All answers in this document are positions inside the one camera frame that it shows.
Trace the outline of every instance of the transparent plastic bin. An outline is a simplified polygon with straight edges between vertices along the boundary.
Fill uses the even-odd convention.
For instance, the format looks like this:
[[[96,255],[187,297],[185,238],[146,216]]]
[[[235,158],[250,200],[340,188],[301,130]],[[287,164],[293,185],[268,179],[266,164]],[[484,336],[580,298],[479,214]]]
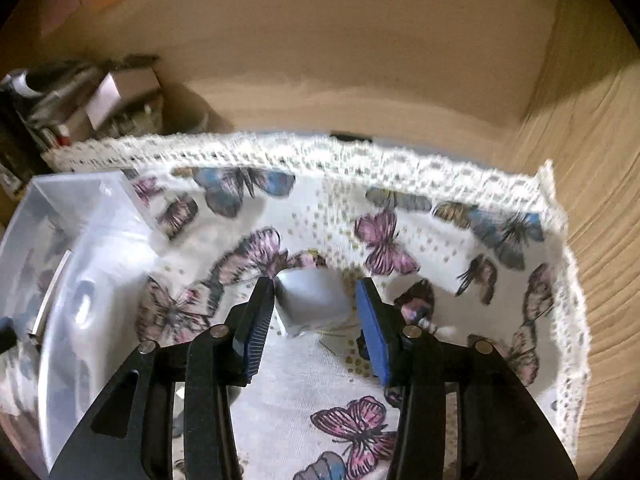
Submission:
[[[39,367],[37,358],[28,363],[35,368],[31,375],[37,382],[37,402],[17,398],[11,413],[3,413],[0,399],[0,424],[7,426],[12,443],[41,477],[136,345],[138,296],[166,244],[155,219],[119,171],[31,181],[0,245],[0,317],[12,319],[21,349],[33,346],[29,334],[45,292],[55,289],[39,356],[36,352]],[[50,286],[68,249],[71,254],[57,283]],[[17,349],[9,352],[15,361]],[[22,354],[33,357],[34,352]],[[9,357],[3,354],[0,360]],[[24,368],[23,363],[14,368]],[[30,427],[16,426],[17,420]],[[22,434],[33,435],[34,424],[42,440],[44,474],[32,456],[33,442],[14,442]],[[27,449],[29,456],[22,452]]]

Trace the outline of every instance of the white lace trim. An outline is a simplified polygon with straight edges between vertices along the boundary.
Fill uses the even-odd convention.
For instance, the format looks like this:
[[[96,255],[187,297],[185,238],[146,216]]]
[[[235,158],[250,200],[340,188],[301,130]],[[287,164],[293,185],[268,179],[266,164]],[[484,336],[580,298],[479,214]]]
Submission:
[[[553,338],[561,352],[556,430],[572,460],[584,411],[590,369],[586,302],[575,258],[566,244],[567,218],[556,201],[550,161],[536,176],[507,174],[454,162],[441,155],[418,155],[404,148],[330,137],[295,134],[199,134],[89,140],[44,154],[57,171],[109,168],[250,166],[308,176],[340,178],[386,189],[455,200],[482,208],[535,212],[545,232],[554,268]]]

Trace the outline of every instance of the butterfly print tablecloth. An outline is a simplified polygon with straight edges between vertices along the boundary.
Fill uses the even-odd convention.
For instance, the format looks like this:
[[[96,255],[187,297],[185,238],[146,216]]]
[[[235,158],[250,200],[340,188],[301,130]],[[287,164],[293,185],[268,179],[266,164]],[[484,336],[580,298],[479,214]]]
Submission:
[[[172,239],[142,294],[140,339],[191,340],[245,301],[258,276],[329,266],[352,296],[372,276],[390,308],[441,340],[489,339],[556,423],[559,352],[537,215],[248,168],[174,168],[132,183]],[[339,330],[296,338],[272,322],[260,373],[232,404],[243,477],[384,478],[400,394],[372,374],[355,313]],[[177,399],[176,478],[180,410]],[[447,419],[452,474],[453,396]]]

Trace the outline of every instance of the wood grain surface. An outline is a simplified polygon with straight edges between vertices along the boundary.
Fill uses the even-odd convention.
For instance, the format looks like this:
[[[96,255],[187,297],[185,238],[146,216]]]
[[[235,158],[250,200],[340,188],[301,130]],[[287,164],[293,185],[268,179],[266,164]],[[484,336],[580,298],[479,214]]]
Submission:
[[[640,400],[640,52],[607,0],[124,0],[46,38],[38,1],[0,33],[0,72],[155,52],[169,124],[206,109],[220,132],[349,130],[526,173],[552,158],[593,337],[581,476],[608,453]]]

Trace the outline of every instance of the screw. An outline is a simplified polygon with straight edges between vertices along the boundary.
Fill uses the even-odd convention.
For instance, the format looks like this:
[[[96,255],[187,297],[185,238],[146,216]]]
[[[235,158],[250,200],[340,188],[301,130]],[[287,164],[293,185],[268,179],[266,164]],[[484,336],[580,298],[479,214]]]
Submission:
[[[142,355],[151,354],[151,352],[153,352],[155,349],[156,342],[151,339],[147,339],[146,341],[143,341],[138,345],[138,352],[140,352]]]
[[[476,343],[476,350],[481,354],[490,354],[494,351],[494,346],[484,339]]]
[[[209,330],[209,333],[212,337],[219,339],[225,337],[229,333],[229,327],[224,324],[214,325]]]
[[[419,326],[407,325],[402,329],[402,333],[409,339],[415,339],[422,335],[422,329]]]

